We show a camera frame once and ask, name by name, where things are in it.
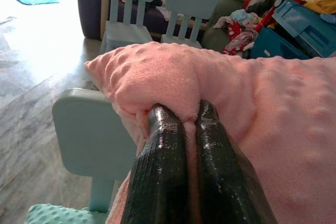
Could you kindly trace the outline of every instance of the blue plastic bin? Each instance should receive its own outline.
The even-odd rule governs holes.
[[[301,50],[276,34],[272,29],[264,27],[249,54],[251,59],[258,57],[282,56],[285,59],[309,59]]]
[[[273,18],[301,45],[310,57],[336,55],[336,26],[295,1],[284,1]]]

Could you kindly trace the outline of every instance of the chair leg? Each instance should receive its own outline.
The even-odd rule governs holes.
[[[101,41],[100,54],[106,53],[106,47],[107,47],[107,38],[106,38],[106,32],[105,32],[103,36],[103,40]]]

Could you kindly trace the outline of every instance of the pile of clothes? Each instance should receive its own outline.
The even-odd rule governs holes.
[[[294,0],[320,14],[320,17],[336,25],[336,0]],[[229,44],[223,48],[227,55],[248,58],[250,50],[263,27],[275,28],[273,13],[283,0],[245,0],[242,9],[230,16],[221,17],[214,28],[224,29]]]

